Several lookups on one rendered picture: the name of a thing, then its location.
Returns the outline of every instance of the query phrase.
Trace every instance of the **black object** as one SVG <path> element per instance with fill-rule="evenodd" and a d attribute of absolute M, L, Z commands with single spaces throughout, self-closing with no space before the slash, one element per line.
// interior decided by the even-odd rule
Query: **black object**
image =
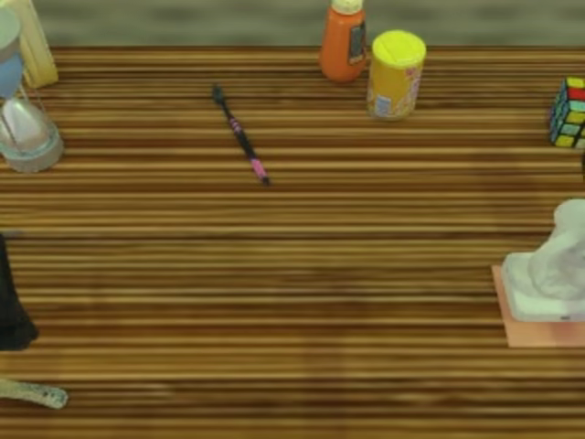
<path fill-rule="evenodd" d="M 37 338 L 37 327 L 18 300 L 5 236 L 0 234 L 0 350 L 24 350 Z"/>
<path fill-rule="evenodd" d="M 231 131 L 238 138 L 239 145 L 244 150 L 244 153 L 246 153 L 246 157 L 248 158 L 248 160 L 250 160 L 252 169 L 256 173 L 256 176 L 258 176 L 258 178 L 265 186 L 268 186 L 271 183 L 270 179 L 268 178 L 268 174 L 266 174 L 266 171 L 264 170 L 264 167 L 262 166 L 260 159 L 256 156 L 254 148 L 252 148 L 252 145 L 248 140 L 246 133 L 244 133 L 244 129 L 238 122 L 238 119 L 236 119 L 229 110 L 228 105 L 226 104 L 226 100 L 223 96 L 223 91 L 221 90 L 221 87 L 219 87 L 217 84 L 213 85 L 212 96 L 213 101 L 221 107 L 223 113 L 226 115 L 229 126 L 231 127 Z"/>

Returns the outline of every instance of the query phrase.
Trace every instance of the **yellow square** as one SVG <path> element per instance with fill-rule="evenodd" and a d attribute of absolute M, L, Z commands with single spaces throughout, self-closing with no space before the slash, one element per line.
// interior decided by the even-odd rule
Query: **yellow square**
<path fill-rule="evenodd" d="M 556 146 L 563 146 L 571 148 L 573 146 L 573 138 L 567 135 L 560 135 L 555 142 Z"/>
<path fill-rule="evenodd" d="M 585 80 L 579 78 L 567 78 L 567 84 L 570 87 L 582 89 L 583 87 L 585 87 Z"/>
<path fill-rule="evenodd" d="M 577 125 L 585 122 L 585 112 L 570 112 L 565 122 L 576 123 Z"/>

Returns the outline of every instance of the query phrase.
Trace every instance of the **puzzle cube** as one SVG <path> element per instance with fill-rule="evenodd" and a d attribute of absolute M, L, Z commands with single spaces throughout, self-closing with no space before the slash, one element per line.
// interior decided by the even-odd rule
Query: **puzzle cube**
<path fill-rule="evenodd" d="M 550 142 L 585 149 L 585 80 L 566 78 L 549 115 Z"/>

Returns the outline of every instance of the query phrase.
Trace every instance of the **orange bottle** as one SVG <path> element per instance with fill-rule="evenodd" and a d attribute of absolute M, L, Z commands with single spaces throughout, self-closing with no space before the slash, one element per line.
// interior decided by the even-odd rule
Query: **orange bottle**
<path fill-rule="evenodd" d="M 364 0 L 332 0 L 327 11 L 319 64 L 335 82 L 357 79 L 366 66 Z"/>

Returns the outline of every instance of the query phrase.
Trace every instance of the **blue object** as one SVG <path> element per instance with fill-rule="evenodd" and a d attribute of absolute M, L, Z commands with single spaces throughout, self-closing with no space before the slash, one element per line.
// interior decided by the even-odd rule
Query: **blue object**
<path fill-rule="evenodd" d="M 5 62 L 0 63 L 0 98 L 12 98 L 22 82 L 25 66 L 17 52 Z"/>

